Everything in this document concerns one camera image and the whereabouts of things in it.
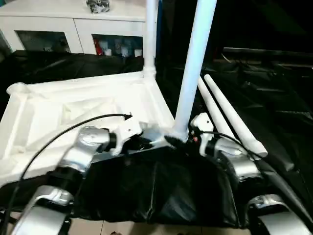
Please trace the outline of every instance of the black tarp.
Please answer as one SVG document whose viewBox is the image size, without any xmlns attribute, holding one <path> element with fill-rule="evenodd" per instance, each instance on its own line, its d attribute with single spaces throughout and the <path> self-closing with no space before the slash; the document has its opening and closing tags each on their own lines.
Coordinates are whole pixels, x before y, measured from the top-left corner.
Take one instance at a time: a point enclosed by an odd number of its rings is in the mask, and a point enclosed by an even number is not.
<svg viewBox="0 0 313 235">
<path fill-rule="evenodd" d="M 124 63 L 93 55 L 16 52 L 0 64 L 1 111 L 8 101 L 5 89 L 26 84 L 138 71 L 142 59 Z M 217 63 L 208 73 L 224 92 L 252 133 L 269 152 L 268 161 L 313 214 L 312 100 L 313 70 Z M 156 81 L 175 115 L 183 69 L 158 66 Z M 199 92 L 192 117 L 206 111 Z M 242 227 L 234 207 L 229 181 L 214 164 L 187 153 L 161 149 L 153 154 L 127 156 L 91 167 L 79 197 L 76 216 L 107 221 L 133 220 L 164 224 Z M 27 180 L 16 201 L 22 209 L 45 177 Z M 0 189 L 5 207 L 14 183 Z"/>
</svg>

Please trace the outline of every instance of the glass cabinet door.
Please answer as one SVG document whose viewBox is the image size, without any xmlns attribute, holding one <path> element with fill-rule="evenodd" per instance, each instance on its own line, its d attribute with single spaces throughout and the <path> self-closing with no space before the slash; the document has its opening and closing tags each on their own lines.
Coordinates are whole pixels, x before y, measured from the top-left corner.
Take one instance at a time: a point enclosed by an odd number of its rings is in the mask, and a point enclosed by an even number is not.
<svg viewBox="0 0 313 235">
<path fill-rule="evenodd" d="M 64 32 L 16 30 L 25 50 L 71 52 Z"/>
<path fill-rule="evenodd" d="M 92 35 L 97 55 L 138 57 L 143 54 L 142 37 Z"/>
</svg>

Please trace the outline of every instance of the white rod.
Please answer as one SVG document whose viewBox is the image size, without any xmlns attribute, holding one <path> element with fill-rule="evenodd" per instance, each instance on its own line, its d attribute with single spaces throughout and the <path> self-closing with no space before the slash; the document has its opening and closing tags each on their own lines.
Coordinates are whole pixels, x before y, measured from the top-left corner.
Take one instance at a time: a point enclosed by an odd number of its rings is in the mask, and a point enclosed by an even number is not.
<svg viewBox="0 0 313 235">
<path fill-rule="evenodd" d="M 235 138 L 233 132 L 229 128 L 225 118 L 223 117 L 219 107 L 216 105 L 213 97 L 211 96 L 209 90 L 207 89 L 205 83 L 203 82 L 202 78 L 200 77 L 198 80 L 198 88 L 200 93 L 204 99 L 204 102 L 209 110 L 209 113 L 213 119 L 214 125 L 216 126 L 217 130 L 223 134 L 229 135 Z"/>
<path fill-rule="evenodd" d="M 204 76 L 204 80 L 208 84 L 211 92 L 218 101 L 219 105 L 227 116 L 227 119 L 231 123 L 232 127 L 236 131 L 244 146 L 251 151 L 265 157 L 268 152 L 266 151 L 262 143 L 259 142 L 250 132 L 249 128 L 245 125 L 244 121 L 242 121 L 236 110 L 229 103 L 219 87 L 215 84 L 211 76 L 207 74 L 206 76 Z"/>
<path fill-rule="evenodd" d="M 145 47 L 144 53 L 144 71 L 155 71 L 154 59 L 154 35 L 156 31 L 155 26 L 156 1 L 146 0 L 146 34 L 144 39 Z"/>
<path fill-rule="evenodd" d="M 188 138 L 188 122 L 195 99 L 215 6 L 216 0 L 198 0 L 197 3 L 173 133 L 183 141 L 186 141 Z"/>
</svg>

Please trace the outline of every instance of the black fabric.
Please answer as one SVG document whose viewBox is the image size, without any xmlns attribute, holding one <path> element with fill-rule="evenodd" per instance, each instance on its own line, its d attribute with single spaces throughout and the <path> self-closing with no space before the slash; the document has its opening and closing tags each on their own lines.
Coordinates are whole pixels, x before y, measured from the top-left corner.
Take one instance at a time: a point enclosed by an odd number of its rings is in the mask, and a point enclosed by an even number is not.
<svg viewBox="0 0 313 235">
<path fill-rule="evenodd" d="M 196 6 L 196 0 L 190 0 L 188 7 L 175 2 L 172 61 L 186 61 Z M 305 0 L 298 4 L 284 0 L 219 0 L 204 60 L 219 57 L 224 47 L 312 53 L 309 10 Z"/>
<path fill-rule="evenodd" d="M 142 62 L 142 58 L 124 63 L 116 57 L 15 52 L 0 64 L 3 74 L 0 111 L 4 112 L 9 98 L 5 89 L 12 83 L 140 71 Z M 312 216 L 313 70 L 227 62 L 203 65 L 203 69 L 202 73 L 212 76 L 255 137 L 264 144 L 269 152 L 267 162 L 291 185 Z M 156 81 L 173 115 L 182 75 L 183 66 L 157 66 Z M 205 111 L 197 92 L 191 118 Z M 237 202 L 244 193 L 234 192 L 216 165 L 208 159 L 204 162 L 193 149 L 189 149 L 192 154 L 187 155 L 173 149 L 160 151 L 93 164 L 75 215 L 107 221 L 247 225 L 243 216 L 244 201 Z M 25 181 L 15 209 L 21 210 L 35 188 L 45 181 L 45 176 Z M 0 189 L 0 208 L 5 208 L 13 186 L 11 183 Z M 268 185 L 251 190 L 253 195 L 261 192 L 276 191 Z"/>
</svg>

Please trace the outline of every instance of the cabinet door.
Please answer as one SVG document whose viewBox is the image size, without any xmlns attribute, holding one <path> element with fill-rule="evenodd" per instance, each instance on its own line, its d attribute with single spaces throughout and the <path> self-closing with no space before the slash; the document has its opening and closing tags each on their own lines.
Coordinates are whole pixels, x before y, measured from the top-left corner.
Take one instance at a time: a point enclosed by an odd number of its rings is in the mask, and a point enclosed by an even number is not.
<svg viewBox="0 0 313 235">
<path fill-rule="evenodd" d="M 127 47 L 129 55 L 134 55 L 135 49 L 144 50 L 144 22 L 75 19 L 75 25 L 85 54 L 99 54 L 98 49 L 104 47 L 121 54 L 118 44 Z"/>
<path fill-rule="evenodd" d="M 12 51 L 83 52 L 73 19 L 1 16 L 0 30 Z"/>
</svg>

